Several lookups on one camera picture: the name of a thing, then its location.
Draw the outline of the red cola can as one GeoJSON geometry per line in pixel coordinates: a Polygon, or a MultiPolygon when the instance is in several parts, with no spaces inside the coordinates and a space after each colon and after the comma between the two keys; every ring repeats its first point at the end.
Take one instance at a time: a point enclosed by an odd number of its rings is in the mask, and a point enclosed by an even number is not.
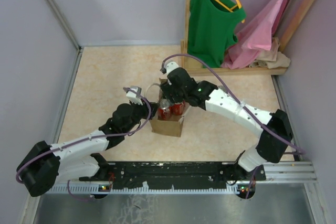
{"type": "Polygon", "coordinates": [[[167,99],[161,99],[158,107],[158,117],[161,120],[169,120],[172,116],[171,104],[167,99]]]}
{"type": "Polygon", "coordinates": [[[173,115],[179,116],[184,113],[185,110],[185,101],[178,102],[172,105],[172,113],[173,115]]]}

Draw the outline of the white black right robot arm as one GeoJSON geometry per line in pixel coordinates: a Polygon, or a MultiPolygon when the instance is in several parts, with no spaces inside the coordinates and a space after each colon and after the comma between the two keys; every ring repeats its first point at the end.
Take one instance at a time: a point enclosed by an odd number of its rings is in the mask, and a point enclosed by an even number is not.
{"type": "Polygon", "coordinates": [[[208,81],[195,81],[176,62],[162,68],[167,81],[161,84],[164,96],[172,103],[186,102],[208,112],[224,116],[254,133],[259,141],[243,151],[232,168],[224,174],[227,180],[245,180],[253,170],[266,162],[278,163],[292,140],[292,129],[286,112],[274,113],[237,102],[232,95],[208,81]]]}

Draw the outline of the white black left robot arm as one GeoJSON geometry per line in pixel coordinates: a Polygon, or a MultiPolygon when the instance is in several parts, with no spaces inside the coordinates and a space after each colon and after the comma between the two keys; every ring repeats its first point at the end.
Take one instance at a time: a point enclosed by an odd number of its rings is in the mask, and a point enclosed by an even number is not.
{"type": "Polygon", "coordinates": [[[109,167],[100,152],[116,147],[138,132],[157,109],[154,102],[123,103],[104,125],[85,137],[61,144],[36,143],[17,167],[17,181],[32,197],[38,197],[56,183],[81,178],[106,179],[109,167]]]}

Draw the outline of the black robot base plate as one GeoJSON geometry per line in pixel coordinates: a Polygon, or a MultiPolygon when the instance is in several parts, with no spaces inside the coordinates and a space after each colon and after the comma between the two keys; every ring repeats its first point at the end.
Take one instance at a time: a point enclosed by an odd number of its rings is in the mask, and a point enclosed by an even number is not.
{"type": "Polygon", "coordinates": [[[251,198],[255,184],[265,181],[263,166],[247,172],[234,162],[107,162],[100,154],[93,154],[99,170],[92,176],[80,177],[81,182],[102,182],[100,192],[127,189],[129,192],[165,190],[195,193],[222,191],[238,187],[240,198],[251,198]]]}

